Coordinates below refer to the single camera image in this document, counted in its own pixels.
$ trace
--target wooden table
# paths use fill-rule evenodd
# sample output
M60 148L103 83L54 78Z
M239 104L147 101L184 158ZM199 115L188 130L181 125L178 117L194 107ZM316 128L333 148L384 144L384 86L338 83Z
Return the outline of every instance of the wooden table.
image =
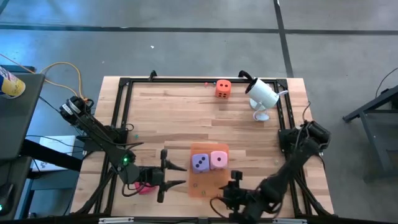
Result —
M120 77L104 77L95 117L110 124ZM308 104L303 79L288 79L290 99L296 125L302 123L302 112ZM249 98L244 94L247 84L233 84L231 97L214 97L215 86L209 83L135 83L132 89L127 123L135 126L127 142L142 141L135 147L136 164L159 166L160 150L169 150L168 159L178 166L190 168L192 142L219 142L229 145L229 169L243 172L241 187L254 189L268 175L275 173L285 159L277 138L279 119L277 110L269 110L269 121L253 121ZM122 100L119 121L123 112ZM306 119L311 120L307 110ZM94 152L83 161L78 179L72 211L78 210L97 187L104 153ZM307 185L326 210L333 213L325 172L319 158L312 157L304 167ZM188 180L188 172L170 170L166 179ZM217 217L209 206L209 199L190 198L188 182L171 188L164 203L157 203L157 194L123 197L122 182L118 178L113 201L113 216L139 217ZM301 191L297 186L300 208L304 211ZM108 190L104 191L104 209ZM221 202L214 202L217 210L227 215ZM293 217L290 191L284 198L280 217Z

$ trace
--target orange dice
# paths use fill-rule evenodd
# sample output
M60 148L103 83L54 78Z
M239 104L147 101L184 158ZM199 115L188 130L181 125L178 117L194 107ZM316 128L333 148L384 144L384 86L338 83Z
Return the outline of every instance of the orange dice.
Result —
M216 83L216 97L227 99L231 94L231 82L228 80L218 80Z

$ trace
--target can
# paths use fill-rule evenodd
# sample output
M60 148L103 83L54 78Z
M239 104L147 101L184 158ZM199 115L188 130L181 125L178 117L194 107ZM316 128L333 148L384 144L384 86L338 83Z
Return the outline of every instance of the can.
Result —
M0 96L13 99L25 91L25 83L0 66Z

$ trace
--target pink dice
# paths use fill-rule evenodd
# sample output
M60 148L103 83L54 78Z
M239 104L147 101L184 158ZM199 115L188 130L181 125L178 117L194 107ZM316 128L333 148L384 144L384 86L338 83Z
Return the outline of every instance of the pink dice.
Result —
M228 166L228 155L223 151L213 151L210 153L210 169L225 169Z

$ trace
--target yellow cable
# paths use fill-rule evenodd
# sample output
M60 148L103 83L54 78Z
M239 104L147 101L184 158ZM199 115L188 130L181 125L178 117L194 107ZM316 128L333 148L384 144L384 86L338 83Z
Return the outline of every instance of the yellow cable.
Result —
M32 70L29 70L29 69L26 68L25 66L23 66L23 65L21 65L21 64L19 64L19 63L17 63L17 62L15 62L15 61L13 61L12 59L8 58L7 56L5 56L5 55L3 55L3 54L0 54L0 55L1 55L2 57L4 57L4 58L8 59L8 60L11 61L12 63L14 63L14 64L20 66L20 67L23 68L24 70L26 70L26 71L28 71L28 72L30 72L30 73L32 73L32 74L36 74L36 73L34 73ZM85 99L84 96L81 94L81 73L80 73L79 69L78 69L76 66L74 66L74 64L69 63L69 62L55 62L55 63L53 63L53 64L51 64L51 65L49 65L49 66L43 68L43 69L40 71L40 73L47 72L47 71L48 71L50 68L52 68L54 65L61 65L61 64L70 65L70 66L72 66L72 67L76 70L76 72L77 72L77 74L78 74L78 79L79 79L79 94L80 94L80 97L81 97L82 99ZM72 91L73 94L75 94L75 96L78 96L77 93L76 93L76 91L73 90L72 88L70 88L69 86L65 86L65 85L61 85L61 84L58 84L58 83L54 83L54 82L51 82L51 81L48 80L48 79L45 79L45 81L48 82L49 84L53 84L53 85L56 85L56 86L59 86L59 87L62 87L62 88L66 88L66 89Z

